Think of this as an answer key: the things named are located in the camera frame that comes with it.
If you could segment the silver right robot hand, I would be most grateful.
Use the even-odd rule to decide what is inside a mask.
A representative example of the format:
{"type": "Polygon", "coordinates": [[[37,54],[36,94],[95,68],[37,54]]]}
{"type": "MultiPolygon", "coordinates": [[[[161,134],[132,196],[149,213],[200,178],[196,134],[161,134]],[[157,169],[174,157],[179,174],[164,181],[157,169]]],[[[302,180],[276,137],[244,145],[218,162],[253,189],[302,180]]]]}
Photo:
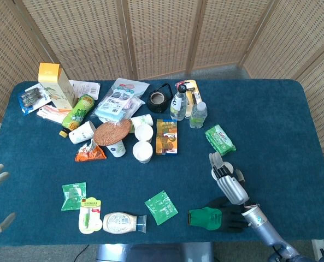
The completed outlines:
{"type": "Polygon", "coordinates": [[[209,154],[211,175],[233,205],[245,204],[250,198],[244,189],[244,176],[230,162],[224,162],[218,152],[209,154]]]}

